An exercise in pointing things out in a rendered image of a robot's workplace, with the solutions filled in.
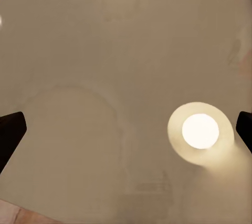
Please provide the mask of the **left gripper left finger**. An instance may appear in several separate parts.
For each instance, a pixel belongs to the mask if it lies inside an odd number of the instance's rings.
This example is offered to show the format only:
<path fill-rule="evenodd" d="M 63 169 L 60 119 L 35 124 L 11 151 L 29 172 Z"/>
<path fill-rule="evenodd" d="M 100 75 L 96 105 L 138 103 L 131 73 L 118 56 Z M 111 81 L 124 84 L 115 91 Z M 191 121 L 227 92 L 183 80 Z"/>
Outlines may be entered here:
<path fill-rule="evenodd" d="M 27 131 L 22 111 L 0 117 L 0 173 Z"/>

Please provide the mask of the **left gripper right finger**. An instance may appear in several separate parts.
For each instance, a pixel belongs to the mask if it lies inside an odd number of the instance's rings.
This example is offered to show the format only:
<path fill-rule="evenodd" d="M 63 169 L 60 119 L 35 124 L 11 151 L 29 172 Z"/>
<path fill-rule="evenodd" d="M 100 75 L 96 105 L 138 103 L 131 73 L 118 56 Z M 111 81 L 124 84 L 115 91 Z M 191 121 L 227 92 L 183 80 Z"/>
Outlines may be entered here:
<path fill-rule="evenodd" d="M 236 131 L 252 152 L 252 113 L 241 111 L 239 113 Z"/>

